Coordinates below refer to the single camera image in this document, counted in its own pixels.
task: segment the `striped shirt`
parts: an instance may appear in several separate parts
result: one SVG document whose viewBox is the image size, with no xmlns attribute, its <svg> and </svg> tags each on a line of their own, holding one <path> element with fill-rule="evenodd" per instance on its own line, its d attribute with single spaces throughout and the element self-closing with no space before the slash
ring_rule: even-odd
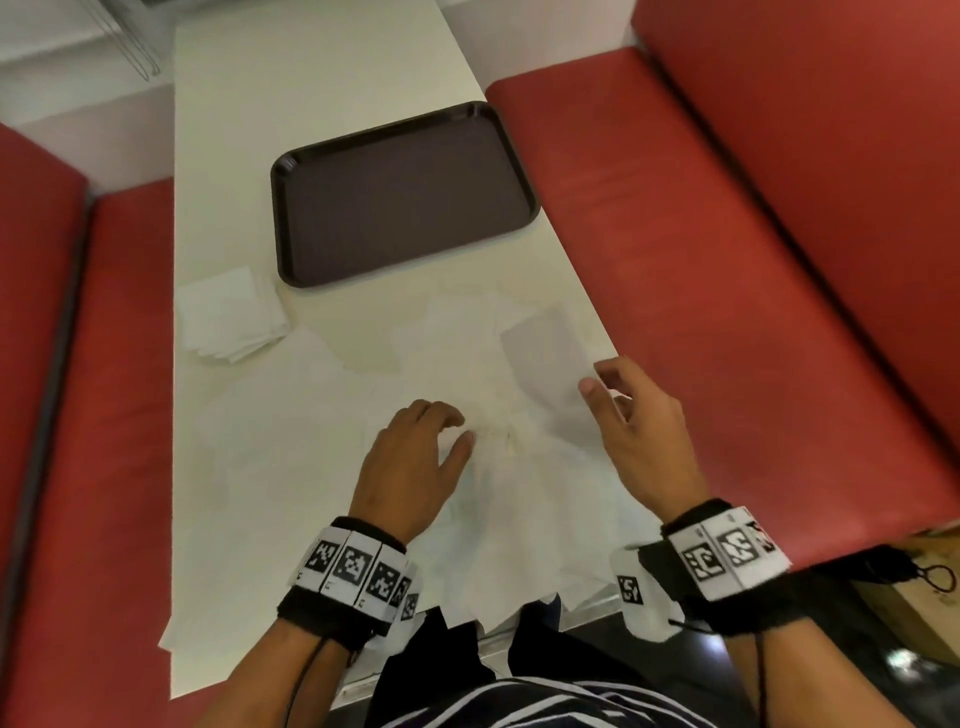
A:
<svg viewBox="0 0 960 728">
<path fill-rule="evenodd" d="M 382 728 L 716 728 L 675 700 L 621 683 L 510 678 L 476 688 Z"/>
</svg>

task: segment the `tray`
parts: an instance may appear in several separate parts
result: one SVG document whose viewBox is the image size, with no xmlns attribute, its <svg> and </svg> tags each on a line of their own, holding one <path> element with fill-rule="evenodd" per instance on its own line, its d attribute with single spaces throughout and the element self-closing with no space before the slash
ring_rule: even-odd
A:
<svg viewBox="0 0 960 728">
<path fill-rule="evenodd" d="M 540 211 L 481 101 L 295 149 L 270 179 L 276 267 L 298 288 L 515 231 Z"/>
</svg>

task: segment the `wristband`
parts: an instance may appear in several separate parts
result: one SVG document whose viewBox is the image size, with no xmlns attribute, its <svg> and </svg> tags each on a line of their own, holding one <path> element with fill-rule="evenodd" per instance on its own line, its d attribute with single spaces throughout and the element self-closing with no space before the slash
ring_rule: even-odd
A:
<svg viewBox="0 0 960 728">
<path fill-rule="evenodd" d="M 636 559 L 685 614 L 717 634 L 762 632 L 804 616 L 790 560 L 746 508 L 715 498 L 661 532 L 662 541 L 635 549 Z"/>
<path fill-rule="evenodd" d="M 411 618 L 419 595 L 406 547 L 369 523 L 338 518 L 310 545 L 277 616 L 351 651 L 395 621 Z"/>
</svg>

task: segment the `red seat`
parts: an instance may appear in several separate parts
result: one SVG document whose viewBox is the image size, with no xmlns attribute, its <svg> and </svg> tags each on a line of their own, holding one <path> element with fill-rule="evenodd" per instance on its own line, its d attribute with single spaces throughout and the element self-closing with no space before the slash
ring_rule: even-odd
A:
<svg viewBox="0 0 960 728">
<path fill-rule="evenodd" d="M 641 0 L 635 26 L 960 449 L 960 5 Z"/>
<path fill-rule="evenodd" d="M 86 180 L 0 125 L 0 572 L 50 368 Z"/>
<path fill-rule="evenodd" d="M 173 183 L 102 198 L 3 725 L 186 725 L 170 616 Z"/>
<path fill-rule="evenodd" d="M 488 97 L 613 342 L 795 564 L 960 516 L 957 474 L 635 49 Z"/>
</svg>

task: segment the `table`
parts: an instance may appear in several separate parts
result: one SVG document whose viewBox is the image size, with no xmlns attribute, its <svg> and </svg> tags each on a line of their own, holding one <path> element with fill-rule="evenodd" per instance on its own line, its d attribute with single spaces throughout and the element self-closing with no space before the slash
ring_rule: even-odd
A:
<svg viewBox="0 0 960 728">
<path fill-rule="evenodd" d="M 483 98 L 434 0 L 247 2 L 187 18 L 176 41 L 176 285 L 240 265 L 276 278 L 269 170 L 284 152 Z M 390 330 L 443 292 L 495 289 L 536 307 L 563 302 L 591 353 L 613 351 L 543 212 L 521 231 L 380 275 L 321 291 L 281 288 L 293 324 L 320 334 L 358 371 L 389 369 Z M 210 487 L 210 453 L 193 423 L 249 366 L 176 347 L 175 610 L 178 574 L 196 556 L 186 535 L 226 497 Z M 178 643 L 174 696 L 227 677 L 273 618 L 286 569 L 271 589 L 233 605 L 250 618 L 216 654 Z"/>
</svg>

